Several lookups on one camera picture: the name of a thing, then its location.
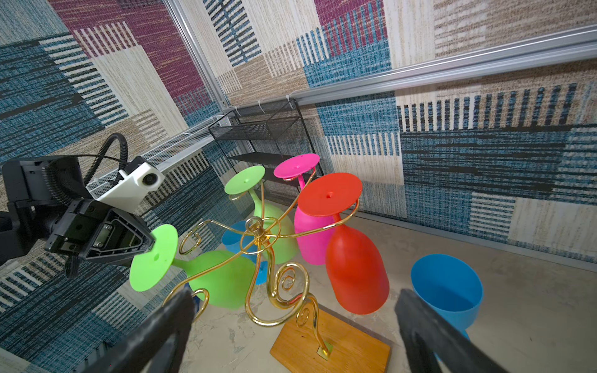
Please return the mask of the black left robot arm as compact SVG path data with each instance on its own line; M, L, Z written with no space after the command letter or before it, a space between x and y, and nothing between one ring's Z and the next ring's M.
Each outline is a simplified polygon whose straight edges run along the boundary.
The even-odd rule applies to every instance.
M118 174L95 198L86 186L114 142ZM79 158L12 159L2 166L8 209L1 213L1 262L26 256L43 241L46 251L65 257L65 275L74 278L82 261L127 266L152 249L155 238L135 210L164 175L141 156L130 160L121 133L107 138L86 174Z

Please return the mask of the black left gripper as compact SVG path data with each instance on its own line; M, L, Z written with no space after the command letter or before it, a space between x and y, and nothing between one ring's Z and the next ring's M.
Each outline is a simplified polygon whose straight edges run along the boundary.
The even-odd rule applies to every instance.
M51 226L44 249L95 264L129 265L155 244L140 217L97 200L74 200Z

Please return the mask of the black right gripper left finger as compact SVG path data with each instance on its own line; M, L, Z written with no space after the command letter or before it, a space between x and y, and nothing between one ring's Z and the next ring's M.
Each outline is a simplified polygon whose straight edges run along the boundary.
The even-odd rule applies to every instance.
M180 371L195 315L192 291L185 288L86 371Z

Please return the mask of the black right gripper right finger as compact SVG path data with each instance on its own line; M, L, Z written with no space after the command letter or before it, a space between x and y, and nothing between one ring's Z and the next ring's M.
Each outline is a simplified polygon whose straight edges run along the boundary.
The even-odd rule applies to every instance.
M504 372L414 291L402 289L394 308L412 372Z

